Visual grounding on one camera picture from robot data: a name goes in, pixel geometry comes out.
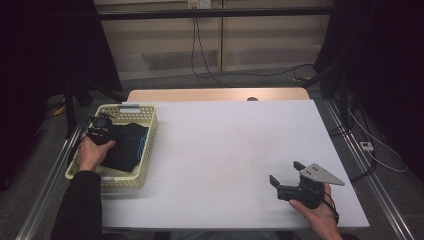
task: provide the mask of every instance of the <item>power outlet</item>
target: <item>power outlet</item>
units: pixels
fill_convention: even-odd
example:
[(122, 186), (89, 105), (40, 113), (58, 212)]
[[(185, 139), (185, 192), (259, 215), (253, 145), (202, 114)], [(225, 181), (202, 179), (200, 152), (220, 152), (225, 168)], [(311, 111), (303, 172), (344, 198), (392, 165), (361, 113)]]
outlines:
[(359, 143), (364, 151), (374, 151), (374, 147), (370, 142), (360, 142)]
[(199, 1), (200, 1), (200, 4), (199, 4), (200, 9), (211, 9), (212, 8), (211, 0), (199, 0)]
[(188, 9), (200, 9), (200, 0), (187, 0)]

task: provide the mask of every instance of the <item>metal rail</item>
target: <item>metal rail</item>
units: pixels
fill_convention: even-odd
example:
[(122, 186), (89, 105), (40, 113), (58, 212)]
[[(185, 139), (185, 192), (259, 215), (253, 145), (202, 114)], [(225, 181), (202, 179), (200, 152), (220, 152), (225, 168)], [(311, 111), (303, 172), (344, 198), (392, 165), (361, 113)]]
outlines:
[(78, 140), (78, 137), (80, 136), (80, 133), (83, 131), (84, 121), (89, 115), (89, 112), (89, 107), (83, 108), (79, 117), (80, 124), (76, 127), (72, 136), (69, 139), (65, 140), (62, 150), (60, 151), (59, 156), (57, 157), (56, 162), (53, 165), (53, 168), (40, 194), (37, 197), (37, 200), (35, 201), (30, 213), (25, 219), (25, 222), (22, 225), (21, 230), (19, 231), (16, 237), (16, 240), (29, 240), (34, 237), (38, 225), (40, 224), (44, 213), (50, 203), (51, 196), (53, 195), (53, 192), (57, 186), (58, 179), (60, 177), (63, 177), (62, 173), (63, 170), (66, 168), (68, 156), (71, 152), (72, 146), (74, 146), (74, 144)]
[(57, 13), (50, 17), (94, 20), (135, 20), (135, 19), (172, 19), (172, 18), (215, 18), (215, 17), (265, 17), (265, 16), (308, 16), (330, 15), (334, 7), (291, 7), (291, 8), (246, 8), (246, 9), (196, 9), (164, 10), (137, 12), (101, 13)]
[[(338, 117), (339, 112), (336, 105), (334, 103), (330, 103), (329, 101), (326, 101), (326, 105), (336, 125), (342, 126), (342, 121)], [(368, 162), (367, 157), (361, 150), (358, 141), (355, 139), (352, 133), (343, 134), (343, 137), (359, 168), (362, 170), (362, 172), (365, 172), (371, 166), (371, 164)], [(396, 207), (392, 198), (387, 193), (383, 184), (380, 182), (378, 176), (375, 173), (371, 174), (367, 177), (367, 181), (398, 238), (400, 240), (416, 239), (409, 230), (399, 209)]]

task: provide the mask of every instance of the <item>hand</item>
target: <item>hand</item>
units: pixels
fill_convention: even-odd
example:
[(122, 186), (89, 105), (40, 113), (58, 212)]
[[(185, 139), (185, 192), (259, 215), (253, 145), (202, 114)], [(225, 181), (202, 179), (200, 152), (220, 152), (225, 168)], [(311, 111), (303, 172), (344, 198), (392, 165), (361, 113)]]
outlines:
[[(324, 187), (325, 192), (331, 196), (330, 185), (325, 183)], [(331, 203), (332, 201), (328, 195), (325, 194), (325, 200)], [(318, 208), (309, 209), (296, 200), (290, 200), (289, 203), (309, 221), (318, 237), (325, 240), (342, 239), (337, 228), (335, 215), (327, 205), (321, 202)]]
[(81, 145), (79, 147), (77, 163), (80, 171), (95, 171), (97, 166), (103, 162), (107, 151), (115, 146), (115, 141), (110, 140), (103, 145), (96, 145), (91, 138), (82, 134)]

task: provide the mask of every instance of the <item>black cloth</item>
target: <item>black cloth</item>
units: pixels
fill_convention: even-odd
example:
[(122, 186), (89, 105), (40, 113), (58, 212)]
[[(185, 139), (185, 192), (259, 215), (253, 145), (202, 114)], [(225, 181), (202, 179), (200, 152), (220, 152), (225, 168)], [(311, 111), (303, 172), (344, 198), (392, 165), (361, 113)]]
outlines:
[(113, 140), (116, 145), (110, 149), (102, 166), (125, 172), (132, 172), (141, 160), (149, 128), (136, 123), (113, 125)]
[(63, 196), (51, 239), (102, 239), (100, 176), (91, 171), (75, 174)]

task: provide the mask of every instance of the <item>wall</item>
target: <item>wall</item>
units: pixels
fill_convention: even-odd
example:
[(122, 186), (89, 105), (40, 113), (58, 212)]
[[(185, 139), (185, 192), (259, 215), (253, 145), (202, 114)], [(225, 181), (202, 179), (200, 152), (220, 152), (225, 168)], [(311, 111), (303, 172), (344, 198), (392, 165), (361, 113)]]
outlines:
[[(95, 0), (98, 12), (187, 9), (187, 1)], [(331, 6), (330, 0), (212, 0), (212, 8)], [(198, 19), (209, 69), (215, 71), (291, 67), (313, 63), (328, 16)], [(121, 80), (191, 74), (192, 19), (103, 21)], [(196, 72), (205, 72), (196, 39)]]

